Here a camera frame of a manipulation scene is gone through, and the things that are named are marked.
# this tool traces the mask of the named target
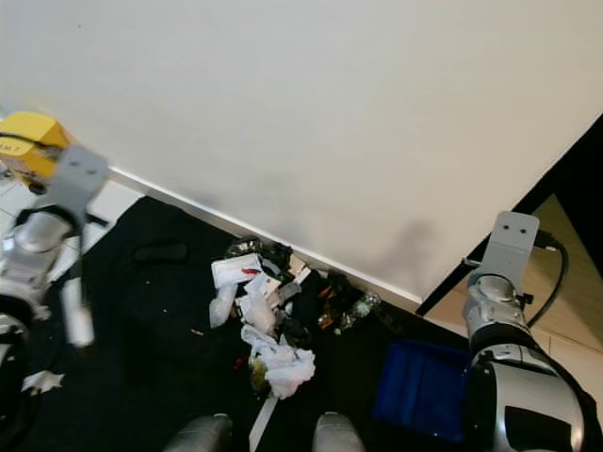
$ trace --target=black carpet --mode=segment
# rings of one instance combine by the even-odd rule
[[[150,198],[139,200],[85,257],[96,344],[87,355],[65,347],[59,281],[48,294],[54,315],[32,331],[32,372],[52,365],[63,388],[44,395],[21,451],[160,451],[191,419],[216,412],[234,421],[233,450],[247,437],[262,401],[247,370],[240,322],[209,329],[215,291],[210,264],[233,237]],[[184,264],[141,266],[140,245],[187,243]],[[466,340],[393,307],[386,308],[407,337],[466,347]],[[203,337],[190,332],[202,331]],[[456,450],[437,438],[371,422],[388,344],[396,336],[375,316],[342,337],[315,334],[317,371],[291,398],[279,402],[259,450],[308,452],[318,417],[346,414],[368,451]]]

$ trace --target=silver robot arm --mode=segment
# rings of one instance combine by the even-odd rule
[[[70,146],[62,153],[47,194],[21,212],[2,241],[0,450],[5,449],[5,438],[9,441],[15,436],[12,430],[22,402],[30,328],[34,321],[50,315],[42,304],[49,287],[49,272],[67,238],[78,236],[81,244],[84,225],[90,219],[88,204],[105,182],[107,171],[103,157],[80,146]],[[81,282],[81,259],[73,266],[71,276]],[[84,329],[89,332],[88,338],[93,337],[90,311],[84,299],[64,311],[67,329],[78,322],[88,323]]]
[[[469,277],[463,314],[474,358],[464,421],[479,450],[583,450],[576,388],[537,346],[524,317],[521,276],[538,225],[535,217],[501,213]]]

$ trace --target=yellow object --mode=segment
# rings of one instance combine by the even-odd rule
[[[58,156],[68,144],[60,124],[53,118],[31,111],[18,111],[0,122],[0,160],[27,186],[46,187],[55,172]]]

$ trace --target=blue bin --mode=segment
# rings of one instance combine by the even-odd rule
[[[387,351],[373,420],[453,442],[463,435],[468,352],[403,340]]]

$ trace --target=white tile floor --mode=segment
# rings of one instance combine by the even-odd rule
[[[106,234],[117,218],[141,196],[142,194],[135,190],[109,181],[91,204],[90,211],[98,217],[111,221],[111,225],[107,229],[89,225],[85,231],[87,235],[85,250]],[[34,196],[23,186],[14,181],[0,181],[0,234],[6,232],[11,226],[14,216],[31,204],[33,200]],[[57,265],[51,274],[52,279],[60,276],[71,266],[76,257],[75,246],[75,242],[70,240],[63,247]],[[436,323],[453,331],[464,331],[464,326],[458,324],[457,316],[440,318]],[[593,395],[599,404],[599,418],[603,419],[603,379],[600,377],[603,375],[603,354],[543,330],[534,329],[533,334],[541,347],[572,372],[584,389]]]

